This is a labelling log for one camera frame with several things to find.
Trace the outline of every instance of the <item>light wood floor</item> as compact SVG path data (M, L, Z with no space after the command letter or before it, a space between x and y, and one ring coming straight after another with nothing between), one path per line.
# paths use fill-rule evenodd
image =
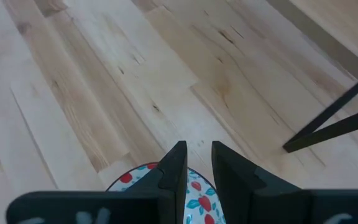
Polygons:
M105 190L179 140L209 180L218 140L300 187L358 188L358 131L281 148L356 82L264 1L0 0L0 223L20 194Z

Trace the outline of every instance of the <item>strawberry pattern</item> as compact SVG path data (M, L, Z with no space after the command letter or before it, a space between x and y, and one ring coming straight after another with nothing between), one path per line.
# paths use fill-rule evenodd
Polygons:
M122 175L108 191L124 191L132 186L157 163L139 166ZM197 172L188 169L184 224L226 224L215 190Z

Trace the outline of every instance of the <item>black metal table leg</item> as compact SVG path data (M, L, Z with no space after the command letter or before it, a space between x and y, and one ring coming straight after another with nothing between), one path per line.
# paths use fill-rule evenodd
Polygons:
M315 132L324 122L338 112L346 103L358 94L358 83L327 107L314 120L294 135L283 148L287 152L294 152L319 142L338 137L340 135L358 130L358 113L342 121L338 121L326 128Z

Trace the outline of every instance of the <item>wood grain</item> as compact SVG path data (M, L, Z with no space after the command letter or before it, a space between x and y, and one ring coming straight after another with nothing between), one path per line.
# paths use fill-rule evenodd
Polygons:
M358 1L282 2L320 27L266 0L0 0L0 223L20 194L104 190L179 140L212 182L222 141L297 186L358 188L358 131L282 149L358 81L313 36L358 58Z

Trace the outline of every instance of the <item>wooden tabletop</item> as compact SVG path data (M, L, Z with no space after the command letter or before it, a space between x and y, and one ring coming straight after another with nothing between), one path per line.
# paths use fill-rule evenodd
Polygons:
M358 79L358 0L269 3Z

